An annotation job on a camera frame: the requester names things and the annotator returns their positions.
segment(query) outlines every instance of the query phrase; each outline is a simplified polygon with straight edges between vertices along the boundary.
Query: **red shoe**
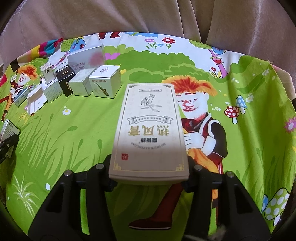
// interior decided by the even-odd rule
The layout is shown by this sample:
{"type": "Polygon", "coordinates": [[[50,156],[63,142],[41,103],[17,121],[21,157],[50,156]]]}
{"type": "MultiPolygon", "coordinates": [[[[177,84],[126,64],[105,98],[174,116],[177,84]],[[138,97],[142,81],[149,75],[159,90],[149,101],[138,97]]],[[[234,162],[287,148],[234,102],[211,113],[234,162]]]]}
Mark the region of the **red shoe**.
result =
{"type": "Polygon", "coordinates": [[[139,219],[128,225],[132,229],[140,230],[168,230],[172,227],[172,222],[154,221],[150,218],[139,219]]]}

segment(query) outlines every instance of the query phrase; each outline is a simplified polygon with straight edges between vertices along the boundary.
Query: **cartoon character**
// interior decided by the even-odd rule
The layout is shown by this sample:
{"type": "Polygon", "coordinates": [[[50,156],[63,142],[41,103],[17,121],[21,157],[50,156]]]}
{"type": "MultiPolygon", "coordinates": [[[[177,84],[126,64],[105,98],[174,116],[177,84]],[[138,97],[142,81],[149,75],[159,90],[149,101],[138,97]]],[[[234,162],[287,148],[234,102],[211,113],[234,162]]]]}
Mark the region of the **cartoon character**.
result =
{"type": "Polygon", "coordinates": [[[10,106],[12,105],[14,98],[23,91],[24,85],[30,80],[37,78],[37,68],[32,64],[26,64],[18,68],[17,73],[20,74],[18,81],[16,82],[17,75],[14,75],[10,79],[10,93],[8,96],[0,99],[0,104],[4,101],[7,101],[4,113],[2,115],[1,121],[4,122],[5,116],[8,113],[10,106]]]}
{"type": "MultiPolygon", "coordinates": [[[[208,112],[207,106],[209,96],[215,96],[217,91],[210,82],[196,80],[189,75],[173,76],[163,83],[174,85],[178,104],[185,115],[182,126],[188,155],[209,171],[223,174],[222,160],[227,156],[226,134],[219,121],[208,112]]],[[[180,183],[173,184],[150,218],[133,221],[129,227],[141,230],[170,229],[182,191],[180,183]]],[[[218,192],[213,190],[213,208],[218,206],[217,198],[218,192]]]]}

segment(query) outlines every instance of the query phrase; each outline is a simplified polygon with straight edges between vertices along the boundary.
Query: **cream paper box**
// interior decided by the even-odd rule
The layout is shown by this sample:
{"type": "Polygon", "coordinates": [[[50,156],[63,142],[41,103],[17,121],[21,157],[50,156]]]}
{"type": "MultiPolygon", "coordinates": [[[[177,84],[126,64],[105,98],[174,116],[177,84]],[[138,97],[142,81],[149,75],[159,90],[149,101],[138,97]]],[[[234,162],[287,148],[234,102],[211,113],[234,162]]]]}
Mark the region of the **cream paper box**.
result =
{"type": "Polygon", "coordinates": [[[54,101],[57,97],[63,94],[63,90],[59,84],[57,78],[55,78],[48,85],[45,84],[45,80],[42,80],[42,91],[48,102],[54,101]]]}
{"type": "Polygon", "coordinates": [[[15,105],[19,107],[26,99],[28,94],[30,93],[30,90],[28,87],[25,87],[23,91],[21,91],[13,100],[15,105]]]}
{"type": "Polygon", "coordinates": [[[104,46],[82,48],[67,55],[68,65],[78,73],[82,69],[98,68],[105,63],[104,46]]]}
{"type": "Polygon", "coordinates": [[[109,177],[135,185],[165,185],[189,177],[180,112],[172,84],[128,84],[109,177]]]}
{"type": "Polygon", "coordinates": [[[69,85],[74,93],[78,96],[90,96],[92,93],[91,83],[89,81],[89,76],[95,71],[92,69],[82,69],[76,74],[70,81],[69,85]]]}
{"type": "MultiPolygon", "coordinates": [[[[18,135],[19,133],[20,133],[20,130],[10,120],[6,119],[1,130],[0,141],[2,142],[6,140],[8,137],[11,137],[14,134],[18,135]]],[[[11,157],[13,147],[14,146],[8,149],[6,153],[8,157],[11,157]]]]}
{"type": "Polygon", "coordinates": [[[27,112],[29,115],[36,113],[41,107],[44,106],[47,99],[42,91],[43,83],[38,85],[34,90],[28,94],[27,101],[28,107],[27,112]]]}
{"type": "Polygon", "coordinates": [[[121,87],[119,66],[101,65],[91,74],[89,81],[95,96],[114,98],[121,87]]]}
{"type": "Polygon", "coordinates": [[[40,70],[43,74],[46,84],[49,84],[51,81],[55,79],[54,72],[52,71],[50,63],[47,62],[44,65],[42,65],[40,67],[40,70]]]}

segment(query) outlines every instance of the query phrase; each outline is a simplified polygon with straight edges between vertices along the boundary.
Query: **pink flower print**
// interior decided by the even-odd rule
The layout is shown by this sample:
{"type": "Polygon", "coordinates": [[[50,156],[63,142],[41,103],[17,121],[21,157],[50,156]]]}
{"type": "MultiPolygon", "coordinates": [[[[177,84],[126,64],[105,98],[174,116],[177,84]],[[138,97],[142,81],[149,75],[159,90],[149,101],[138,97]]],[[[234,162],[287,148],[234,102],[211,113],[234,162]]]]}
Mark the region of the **pink flower print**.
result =
{"type": "Polygon", "coordinates": [[[285,123],[284,128],[286,132],[291,133],[296,128],[296,116],[293,118],[289,118],[288,122],[285,123]]]}
{"type": "Polygon", "coordinates": [[[154,39],[145,39],[145,41],[148,42],[148,43],[153,43],[153,42],[155,42],[154,39]]]}

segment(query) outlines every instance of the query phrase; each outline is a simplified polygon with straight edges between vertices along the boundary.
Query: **small white box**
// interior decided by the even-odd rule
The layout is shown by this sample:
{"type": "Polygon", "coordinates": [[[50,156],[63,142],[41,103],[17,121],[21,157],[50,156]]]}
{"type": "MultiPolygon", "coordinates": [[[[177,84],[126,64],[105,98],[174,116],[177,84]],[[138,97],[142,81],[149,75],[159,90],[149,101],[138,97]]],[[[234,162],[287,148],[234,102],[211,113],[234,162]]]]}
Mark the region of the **small white box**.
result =
{"type": "Polygon", "coordinates": [[[78,96],[90,96],[92,93],[91,83],[89,81],[89,76],[95,71],[92,69],[82,69],[76,74],[70,81],[69,85],[74,93],[78,96]]]}
{"type": "Polygon", "coordinates": [[[15,105],[19,107],[26,99],[28,94],[30,93],[30,90],[28,87],[24,88],[23,91],[21,91],[13,100],[15,105]]]}
{"type": "Polygon", "coordinates": [[[27,101],[28,107],[27,112],[29,115],[36,113],[47,101],[42,91],[43,83],[38,85],[30,94],[28,94],[27,101]]]}
{"type": "Polygon", "coordinates": [[[46,84],[49,84],[51,81],[53,81],[55,79],[55,76],[52,71],[52,67],[51,67],[50,63],[47,62],[44,65],[42,65],[40,67],[40,70],[43,74],[46,84]]]}
{"type": "Polygon", "coordinates": [[[91,74],[89,81],[95,96],[114,98],[121,87],[119,66],[101,65],[91,74]]]}
{"type": "MultiPolygon", "coordinates": [[[[20,130],[10,120],[6,119],[1,130],[0,142],[6,140],[8,137],[11,137],[14,134],[18,135],[19,133],[20,133],[20,130]]],[[[11,157],[13,147],[14,146],[8,149],[6,153],[7,156],[11,157]]]]}
{"type": "Polygon", "coordinates": [[[63,90],[59,84],[57,78],[50,82],[48,85],[42,80],[42,91],[48,102],[54,101],[57,97],[63,94],[63,90]]]}
{"type": "Polygon", "coordinates": [[[78,73],[82,69],[98,68],[105,64],[104,46],[83,48],[68,54],[68,65],[78,73]]]}

